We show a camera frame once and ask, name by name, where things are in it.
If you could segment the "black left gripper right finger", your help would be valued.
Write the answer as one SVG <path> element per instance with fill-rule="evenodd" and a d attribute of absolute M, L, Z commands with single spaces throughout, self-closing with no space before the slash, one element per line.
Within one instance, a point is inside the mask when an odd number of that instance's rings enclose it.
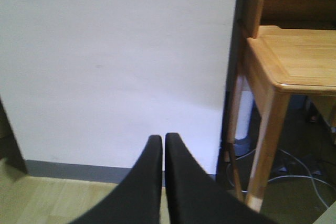
<path fill-rule="evenodd" d="M 165 186 L 171 223 L 272 223 L 214 181 L 177 133 L 165 136 Z"/>

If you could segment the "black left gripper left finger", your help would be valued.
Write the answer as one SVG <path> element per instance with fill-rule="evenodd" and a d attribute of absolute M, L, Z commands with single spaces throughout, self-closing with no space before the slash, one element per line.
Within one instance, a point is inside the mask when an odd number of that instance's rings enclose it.
<path fill-rule="evenodd" d="M 162 157 L 162 138 L 151 135 L 123 181 L 72 223 L 159 223 Z"/>

